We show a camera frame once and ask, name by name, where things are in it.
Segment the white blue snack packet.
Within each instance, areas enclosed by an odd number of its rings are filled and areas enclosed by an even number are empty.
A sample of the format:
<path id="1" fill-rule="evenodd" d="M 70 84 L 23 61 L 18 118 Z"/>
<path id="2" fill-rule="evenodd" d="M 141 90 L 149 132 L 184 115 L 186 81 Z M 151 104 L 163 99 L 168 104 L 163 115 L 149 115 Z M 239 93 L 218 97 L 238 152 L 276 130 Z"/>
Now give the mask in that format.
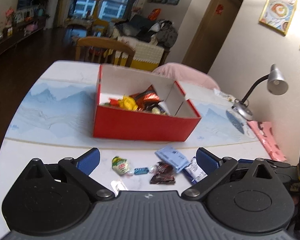
<path id="1" fill-rule="evenodd" d="M 192 185 L 207 177 L 207 174 L 197 164 L 196 157 L 191 159 L 189 165 L 183 169 L 183 173 Z"/>

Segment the green white jelly cup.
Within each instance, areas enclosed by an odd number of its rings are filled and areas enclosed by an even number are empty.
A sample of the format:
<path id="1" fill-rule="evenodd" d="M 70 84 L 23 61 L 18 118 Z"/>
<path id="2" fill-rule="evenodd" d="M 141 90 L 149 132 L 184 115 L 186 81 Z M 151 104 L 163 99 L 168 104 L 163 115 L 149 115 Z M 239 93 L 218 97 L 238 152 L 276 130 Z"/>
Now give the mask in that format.
<path id="1" fill-rule="evenodd" d="M 111 167 L 119 176 L 125 175 L 131 170 L 129 161 L 119 156 L 112 159 Z"/>

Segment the light blue snack packet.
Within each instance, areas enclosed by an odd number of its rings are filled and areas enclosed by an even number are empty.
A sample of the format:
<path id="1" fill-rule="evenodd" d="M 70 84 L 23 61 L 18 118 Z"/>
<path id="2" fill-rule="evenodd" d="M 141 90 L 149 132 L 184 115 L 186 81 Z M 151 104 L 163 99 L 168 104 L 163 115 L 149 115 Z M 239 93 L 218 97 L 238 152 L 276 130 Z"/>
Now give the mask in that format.
<path id="1" fill-rule="evenodd" d="M 166 146 L 155 151 L 155 155 L 164 163 L 171 165 L 175 173 L 180 173 L 185 167 L 190 164 L 185 155 L 172 148 L 171 146 Z"/>

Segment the dark brown candy wrapper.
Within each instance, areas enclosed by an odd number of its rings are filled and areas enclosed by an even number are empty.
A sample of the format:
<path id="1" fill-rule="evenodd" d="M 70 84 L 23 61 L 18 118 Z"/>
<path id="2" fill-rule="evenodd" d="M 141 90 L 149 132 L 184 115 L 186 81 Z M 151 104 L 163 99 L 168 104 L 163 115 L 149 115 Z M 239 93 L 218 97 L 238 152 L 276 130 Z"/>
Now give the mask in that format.
<path id="1" fill-rule="evenodd" d="M 150 184 L 163 184 L 163 185 L 174 185 L 175 184 L 175 172 L 173 166 L 158 162 L 153 177 L 151 178 Z"/>

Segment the blue candy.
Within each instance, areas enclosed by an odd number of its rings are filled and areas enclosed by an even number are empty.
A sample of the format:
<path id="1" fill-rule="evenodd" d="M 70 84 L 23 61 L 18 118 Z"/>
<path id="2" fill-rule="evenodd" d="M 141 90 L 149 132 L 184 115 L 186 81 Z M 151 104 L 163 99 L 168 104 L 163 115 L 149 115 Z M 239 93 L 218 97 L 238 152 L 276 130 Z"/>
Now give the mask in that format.
<path id="1" fill-rule="evenodd" d="M 149 173 L 154 173 L 157 170 L 156 166 L 150 166 L 150 167 L 138 167 L 132 169 L 132 172 L 134 175 L 144 175 Z"/>

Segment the yellow snack packet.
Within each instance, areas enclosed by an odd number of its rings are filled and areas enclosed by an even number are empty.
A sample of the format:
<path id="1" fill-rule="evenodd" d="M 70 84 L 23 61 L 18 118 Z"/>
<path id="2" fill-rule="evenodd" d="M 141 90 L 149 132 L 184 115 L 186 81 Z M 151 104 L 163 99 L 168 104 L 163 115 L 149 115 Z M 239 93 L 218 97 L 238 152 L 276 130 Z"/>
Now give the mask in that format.
<path id="1" fill-rule="evenodd" d="M 118 100 L 118 104 L 121 109 L 127 111 L 136 111 L 138 109 L 136 101 L 130 96 L 124 95 L 122 99 Z"/>

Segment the dark red foil snack bag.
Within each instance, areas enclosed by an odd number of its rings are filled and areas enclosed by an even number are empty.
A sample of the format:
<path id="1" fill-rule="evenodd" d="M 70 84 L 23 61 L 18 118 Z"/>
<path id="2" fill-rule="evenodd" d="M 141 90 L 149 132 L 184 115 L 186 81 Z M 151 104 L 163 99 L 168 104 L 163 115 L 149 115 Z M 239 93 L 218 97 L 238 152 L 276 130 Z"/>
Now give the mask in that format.
<path id="1" fill-rule="evenodd" d="M 136 101 L 139 109 L 145 109 L 149 105 L 161 102 L 160 97 L 152 85 L 149 86 L 144 92 L 133 96 L 133 98 Z"/>

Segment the blue mountain table mat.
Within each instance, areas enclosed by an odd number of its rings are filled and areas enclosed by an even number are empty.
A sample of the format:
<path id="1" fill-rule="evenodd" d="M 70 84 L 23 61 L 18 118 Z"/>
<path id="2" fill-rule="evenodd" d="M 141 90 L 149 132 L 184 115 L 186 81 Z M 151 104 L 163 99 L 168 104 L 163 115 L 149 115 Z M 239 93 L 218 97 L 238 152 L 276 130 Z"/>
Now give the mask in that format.
<path id="1" fill-rule="evenodd" d="M 256 142 L 247 125 L 235 127 L 226 105 L 180 102 L 188 118 L 108 107 L 98 85 L 39 80 L 18 107 L 5 137 L 35 144 L 155 149 L 225 146 Z"/>

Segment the red white cardboard box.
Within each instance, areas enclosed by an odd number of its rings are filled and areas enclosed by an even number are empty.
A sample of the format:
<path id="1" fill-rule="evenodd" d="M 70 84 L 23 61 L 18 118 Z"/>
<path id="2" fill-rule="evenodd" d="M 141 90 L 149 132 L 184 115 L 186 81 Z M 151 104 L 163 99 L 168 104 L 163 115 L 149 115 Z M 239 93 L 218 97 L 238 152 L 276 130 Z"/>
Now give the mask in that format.
<path id="1" fill-rule="evenodd" d="M 161 99 L 145 109 L 121 109 L 118 100 L 153 86 Z M 178 81 L 137 69 L 100 65 L 93 137 L 143 141 L 185 141 L 201 120 Z"/>

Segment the silver desk lamp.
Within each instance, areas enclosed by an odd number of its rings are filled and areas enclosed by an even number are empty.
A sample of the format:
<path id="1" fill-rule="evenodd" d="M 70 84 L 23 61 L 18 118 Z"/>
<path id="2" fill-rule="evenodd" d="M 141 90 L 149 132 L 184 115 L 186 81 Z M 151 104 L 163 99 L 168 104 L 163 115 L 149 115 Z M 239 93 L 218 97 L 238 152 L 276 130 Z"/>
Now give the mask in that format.
<path id="1" fill-rule="evenodd" d="M 260 87 L 262 87 L 267 94 L 281 96 L 288 92 L 289 84 L 279 67 L 276 64 L 272 64 L 269 72 L 266 75 L 259 77 L 251 85 L 243 98 L 237 99 L 232 104 L 231 110 L 245 121 L 255 120 L 253 108 L 256 104 L 256 99 L 262 97 L 260 94 L 257 95 L 257 92 L 261 91 Z"/>

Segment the pink jacket on chair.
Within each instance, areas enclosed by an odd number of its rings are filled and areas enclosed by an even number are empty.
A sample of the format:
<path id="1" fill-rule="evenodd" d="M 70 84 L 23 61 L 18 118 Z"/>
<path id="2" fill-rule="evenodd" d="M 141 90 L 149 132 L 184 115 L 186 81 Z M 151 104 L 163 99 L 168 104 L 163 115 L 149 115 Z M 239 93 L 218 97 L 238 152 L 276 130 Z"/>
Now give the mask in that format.
<path id="1" fill-rule="evenodd" d="M 155 68 L 152 73 L 210 90 L 220 90 L 219 85 L 212 77 L 184 64 L 169 62 Z"/>

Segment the wooden door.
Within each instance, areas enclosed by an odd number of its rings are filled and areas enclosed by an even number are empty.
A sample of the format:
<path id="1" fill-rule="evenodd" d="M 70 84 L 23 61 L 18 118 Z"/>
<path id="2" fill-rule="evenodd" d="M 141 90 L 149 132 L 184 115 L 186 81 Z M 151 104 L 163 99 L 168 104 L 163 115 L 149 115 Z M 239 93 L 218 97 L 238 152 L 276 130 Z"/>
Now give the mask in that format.
<path id="1" fill-rule="evenodd" d="M 213 65 L 243 0 L 211 0 L 182 64 L 207 74 Z"/>

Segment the wooden dining chair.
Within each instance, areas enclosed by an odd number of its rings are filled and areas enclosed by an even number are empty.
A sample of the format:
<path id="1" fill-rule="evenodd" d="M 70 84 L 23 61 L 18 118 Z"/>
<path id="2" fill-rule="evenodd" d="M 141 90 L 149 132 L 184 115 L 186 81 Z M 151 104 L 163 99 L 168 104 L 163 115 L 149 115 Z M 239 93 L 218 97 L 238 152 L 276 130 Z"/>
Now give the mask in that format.
<path id="1" fill-rule="evenodd" d="M 75 60 L 79 61 L 81 52 L 85 51 L 83 61 L 91 63 L 109 63 L 130 67 L 135 50 L 124 42 L 113 38 L 87 36 L 76 41 Z"/>

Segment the yellow white sofa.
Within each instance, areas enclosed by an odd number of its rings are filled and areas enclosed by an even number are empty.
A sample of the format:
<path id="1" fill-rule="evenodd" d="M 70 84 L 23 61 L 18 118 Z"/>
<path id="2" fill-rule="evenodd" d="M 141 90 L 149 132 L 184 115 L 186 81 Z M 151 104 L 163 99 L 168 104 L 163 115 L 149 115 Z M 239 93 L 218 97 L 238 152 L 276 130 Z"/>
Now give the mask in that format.
<path id="1" fill-rule="evenodd" d="M 132 68 L 153 71 L 165 63 L 178 32 L 169 20 L 151 21 L 140 15 L 114 24 L 110 37 L 135 51 Z"/>

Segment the dark tv console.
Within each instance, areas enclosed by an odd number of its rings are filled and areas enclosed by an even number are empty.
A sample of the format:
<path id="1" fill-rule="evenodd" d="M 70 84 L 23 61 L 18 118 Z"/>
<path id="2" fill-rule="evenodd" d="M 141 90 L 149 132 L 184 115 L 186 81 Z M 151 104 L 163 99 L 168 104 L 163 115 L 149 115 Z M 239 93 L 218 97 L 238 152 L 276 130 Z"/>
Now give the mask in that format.
<path id="1" fill-rule="evenodd" d="M 40 16 L 30 21 L 17 23 L 12 27 L 12 35 L 6 36 L 0 41 L 0 55 L 8 49 L 16 46 L 18 43 L 31 35 L 43 30 L 46 25 L 46 17 Z"/>

